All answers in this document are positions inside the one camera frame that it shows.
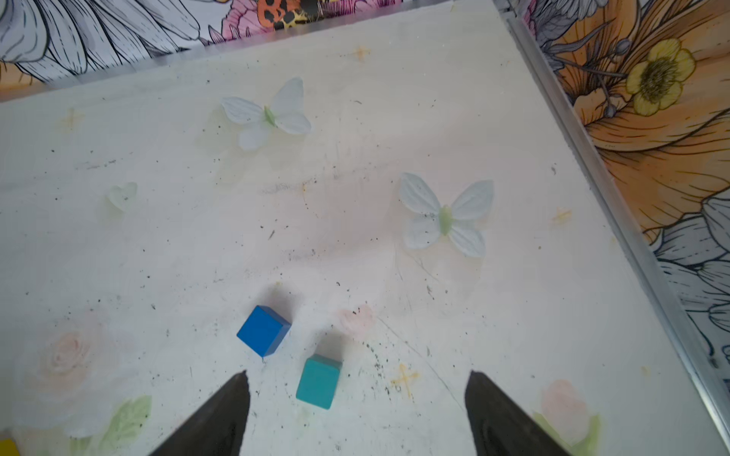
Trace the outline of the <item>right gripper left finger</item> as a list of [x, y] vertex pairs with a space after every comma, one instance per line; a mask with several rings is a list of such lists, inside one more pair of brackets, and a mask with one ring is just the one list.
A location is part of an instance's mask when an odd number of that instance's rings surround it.
[[239, 455], [250, 404], [248, 377], [243, 370], [233, 375], [151, 455]]

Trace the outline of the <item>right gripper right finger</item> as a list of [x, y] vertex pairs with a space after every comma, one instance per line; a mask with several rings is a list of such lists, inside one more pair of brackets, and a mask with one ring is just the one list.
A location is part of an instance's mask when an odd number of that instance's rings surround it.
[[569, 456], [483, 372], [472, 370], [465, 406], [479, 456]]

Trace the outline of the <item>dark blue cube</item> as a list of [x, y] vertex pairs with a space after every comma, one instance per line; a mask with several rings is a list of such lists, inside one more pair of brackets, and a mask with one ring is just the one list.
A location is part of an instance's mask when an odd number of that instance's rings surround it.
[[270, 307], [256, 306], [237, 332], [237, 338], [261, 358], [273, 355], [291, 323]]

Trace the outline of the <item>teal cube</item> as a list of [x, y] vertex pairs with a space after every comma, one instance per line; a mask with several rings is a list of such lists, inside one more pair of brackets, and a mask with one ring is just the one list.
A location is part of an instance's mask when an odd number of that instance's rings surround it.
[[330, 410], [335, 398], [342, 363], [322, 355], [312, 355], [304, 365], [296, 399]]

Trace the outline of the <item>yellow rectangular block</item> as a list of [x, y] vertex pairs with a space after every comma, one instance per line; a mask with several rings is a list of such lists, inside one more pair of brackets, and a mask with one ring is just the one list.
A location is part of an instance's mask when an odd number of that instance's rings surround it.
[[0, 456], [20, 456], [17, 445], [13, 440], [2, 439], [0, 441]]

